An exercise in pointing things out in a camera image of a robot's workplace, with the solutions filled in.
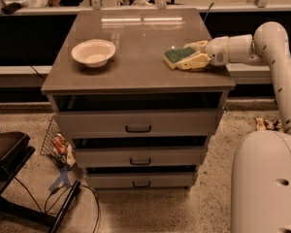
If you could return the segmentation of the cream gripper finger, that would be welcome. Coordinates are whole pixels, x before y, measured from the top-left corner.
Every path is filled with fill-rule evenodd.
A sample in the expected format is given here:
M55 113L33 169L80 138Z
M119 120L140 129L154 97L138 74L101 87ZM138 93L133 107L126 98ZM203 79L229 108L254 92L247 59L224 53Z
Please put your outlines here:
M205 68L210 63L210 58L205 53L198 53L184 58L177 63L177 68L180 70L198 70Z
M199 52L204 52L207 44L208 44L208 41L204 40L204 41L189 43L189 44L184 45L183 47L192 48L195 51L199 51Z

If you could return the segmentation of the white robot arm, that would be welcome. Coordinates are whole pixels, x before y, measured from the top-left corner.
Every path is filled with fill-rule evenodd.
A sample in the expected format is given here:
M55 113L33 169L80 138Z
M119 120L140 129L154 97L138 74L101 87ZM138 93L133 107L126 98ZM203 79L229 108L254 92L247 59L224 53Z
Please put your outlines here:
M274 21L250 35L189 43L190 68L266 64L282 129L246 135L234 154L231 233L291 233L291 53L285 28Z

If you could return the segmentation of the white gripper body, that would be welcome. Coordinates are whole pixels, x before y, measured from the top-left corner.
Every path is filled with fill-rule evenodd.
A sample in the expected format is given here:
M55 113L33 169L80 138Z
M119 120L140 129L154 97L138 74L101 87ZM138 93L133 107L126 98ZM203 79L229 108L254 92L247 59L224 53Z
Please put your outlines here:
M214 38L206 44L205 53L210 58L211 65L224 66L229 63L228 44L227 36Z

